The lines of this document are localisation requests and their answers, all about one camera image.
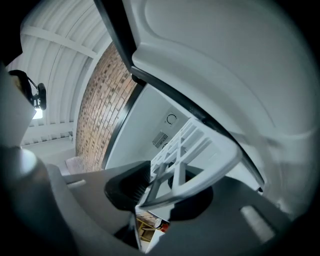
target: bright light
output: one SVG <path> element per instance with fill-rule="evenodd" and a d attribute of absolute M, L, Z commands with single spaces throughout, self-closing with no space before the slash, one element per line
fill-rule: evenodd
<path fill-rule="evenodd" d="M 35 114 L 32 119 L 41 119 L 42 118 L 42 110 L 40 108 L 35 109 Z"/>

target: white ceiling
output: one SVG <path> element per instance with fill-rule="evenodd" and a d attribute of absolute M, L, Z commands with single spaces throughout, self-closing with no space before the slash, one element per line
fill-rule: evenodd
<path fill-rule="evenodd" d="M 25 18 L 23 54 L 7 69 L 44 83 L 47 108 L 31 121 L 22 145 L 75 135 L 83 93 L 110 42 L 93 0 L 45 0 Z"/>

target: brick wall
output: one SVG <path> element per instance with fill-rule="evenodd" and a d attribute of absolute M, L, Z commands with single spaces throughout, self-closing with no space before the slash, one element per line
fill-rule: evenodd
<path fill-rule="evenodd" d="M 85 172 L 101 170 L 111 135 L 135 86 L 110 44 L 93 71 L 79 111 L 75 150 Z"/>

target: air vent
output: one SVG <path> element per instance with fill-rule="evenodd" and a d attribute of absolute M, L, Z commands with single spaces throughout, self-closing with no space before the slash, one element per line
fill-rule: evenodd
<path fill-rule="evenodd" d="M 158 135 L 152 141 L 152 144 L 158 149 L 168 138 L 168 135 L 160 131 Z"/>

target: vent grille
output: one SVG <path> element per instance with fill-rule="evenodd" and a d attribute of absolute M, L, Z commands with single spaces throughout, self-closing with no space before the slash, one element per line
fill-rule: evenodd
<path fill-rule="evenodd" d="M 158 149 L 166 141 L 167 138 L 168 138 L 168 135 L 160 131 L 152 141 L 152 144 Z"/>

